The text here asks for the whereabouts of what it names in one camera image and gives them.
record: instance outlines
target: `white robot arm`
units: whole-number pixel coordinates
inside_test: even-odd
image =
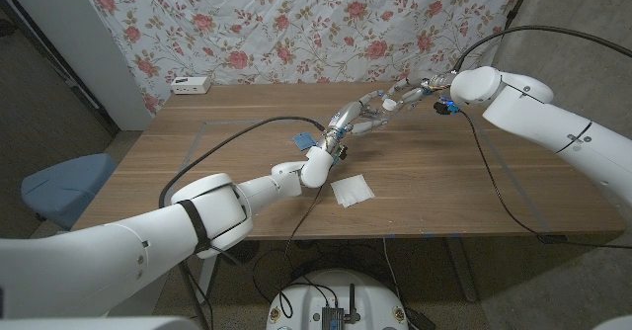
[[[101,316],[194,253],[208,258],[229,249],[252,231],[254,215],[299,196],[301,182],[325,183],[331,165],[345,158],[340,142],[351,121],[377,95],[344,106],[308,161],[276,165],[270,176],[236,185],[212,175],[180,189],[171,206],[44,239],[0,240],[0,318]]]
[[[405,87],[413,87],[411,92],[423,90],[426,95],[449,88],[456,107],[486,107],[483,118],[487,121],[553,151],[632,206],[632,140],[549,104],[553,92],[542,82],[493,67],[458,74],[423,71],[414,82],[396,83],[389,94]],[[398,105],[408,103],[402,100]],[[447,105],[452,102],[438,104],[445,105],[445,114],[458,112]]]

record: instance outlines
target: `blue clip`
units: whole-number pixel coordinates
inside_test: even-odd
[[[296,143],[296,146],[298,146],[298,149],[300,149],[301,151],[309,147],[316,146],[318,144],[314,137],[312,137],[312,134],[309,132],[302,132],[292,139]]]

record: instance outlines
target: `blue object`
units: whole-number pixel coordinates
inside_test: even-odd
[[[302,151],[311,146],[316,146],[318,143],[312,137],[312,134],[309,132],[302,132],[295,137],[292,138],[294,142],[296,142],[296,146]]]
[[[116,168],[105,153],[56,164],[22,181],[22,200],[36,213],[70,230]]]

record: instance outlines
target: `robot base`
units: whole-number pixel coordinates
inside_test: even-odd
[[[395,293],[375,279],[343,269],[316,271],[307,275],[307,278],[314,285],[330,288],[338,297],[338,307],[341,309],[334,308],[334,295],[327,289],[321,288],[321,291],[327,296],[331,308],[323,309],[327,307],[325,297],[316,288],[303,285],[288,287],[283,293],[291,302],[291,318],[283,315],[277,295],[270,306],[266,329],[408,330],[401,301]],[[304,278],[294,282],[307,283]],[[283,307],[289,315],[289,306],[285,300]],[[355,315],[350,313],[351,307],[355,308]]]

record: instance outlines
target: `white wall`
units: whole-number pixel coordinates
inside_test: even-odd
[[[149,125],[138,86],[90,0],[18,1],[120,129]]]

